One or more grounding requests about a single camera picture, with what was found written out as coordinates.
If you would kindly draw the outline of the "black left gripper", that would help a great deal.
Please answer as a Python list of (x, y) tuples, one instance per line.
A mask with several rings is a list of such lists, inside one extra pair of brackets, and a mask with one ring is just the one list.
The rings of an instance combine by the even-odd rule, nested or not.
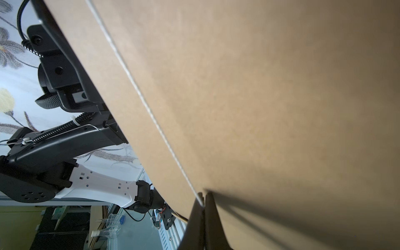
[(102, 97), (69, 45), (44, 1), (32, 1), (41, 22), (27, 30), (33, 49), (42, 57), (38, 79), (43, 95), (35, 102), (44, 109), (66, 112), (107, 112)]

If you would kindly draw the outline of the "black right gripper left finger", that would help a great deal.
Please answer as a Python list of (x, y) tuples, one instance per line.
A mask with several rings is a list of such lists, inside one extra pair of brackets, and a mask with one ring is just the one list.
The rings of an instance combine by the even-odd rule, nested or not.
[(205, 250), (205, 208), (204, 197), (195, 200), (186, 230), (178, 250)]

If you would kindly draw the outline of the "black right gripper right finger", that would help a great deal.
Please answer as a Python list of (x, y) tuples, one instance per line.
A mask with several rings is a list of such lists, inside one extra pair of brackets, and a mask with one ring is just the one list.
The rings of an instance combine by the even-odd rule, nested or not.
[(215, 203), (214, 195), (209, 192), (205, 199), (205, 249), (232, 250), (226, 238), (223, 225)]

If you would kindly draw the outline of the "brown kraft file bag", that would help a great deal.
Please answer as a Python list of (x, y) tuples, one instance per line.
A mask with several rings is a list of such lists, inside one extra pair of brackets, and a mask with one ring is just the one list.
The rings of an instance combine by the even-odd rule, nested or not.
[(236, 250), (400, 247), (399, 1), (47, 1), (166, 202)]

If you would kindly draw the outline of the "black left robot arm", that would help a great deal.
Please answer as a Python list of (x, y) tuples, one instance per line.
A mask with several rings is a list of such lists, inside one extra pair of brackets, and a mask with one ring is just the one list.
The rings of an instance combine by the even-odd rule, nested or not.
[(109, 202), (141, 214), (159, 209), (164, 200), (145, 181), (124, 181), (80, 166), (76, 158), (104, 147), (127, 143), (99, 92), (43, 1), (33, 1), (39, 25), (22, 30), (23, 1), (17, 12), (22, 46), (40, 58), (38, 79), (43, 108), (60, 107), (78, 114), (55, 128), (18, 129), (1, 157), (1, 191), (22, 203), (75, 197)]

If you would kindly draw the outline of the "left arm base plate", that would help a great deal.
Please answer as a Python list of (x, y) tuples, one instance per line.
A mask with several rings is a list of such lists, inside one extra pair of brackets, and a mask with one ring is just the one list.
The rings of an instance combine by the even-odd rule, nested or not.
[(173, 226), (176, 219), (172, 214), (174, 211), (165, 202), (156, 189), (152, 189), (151, 194), (153, 195), (151, 209), (158, 210), (157, 214), (160, 215), (160, 219), (163, 222), (165, 229), (169, 230)]

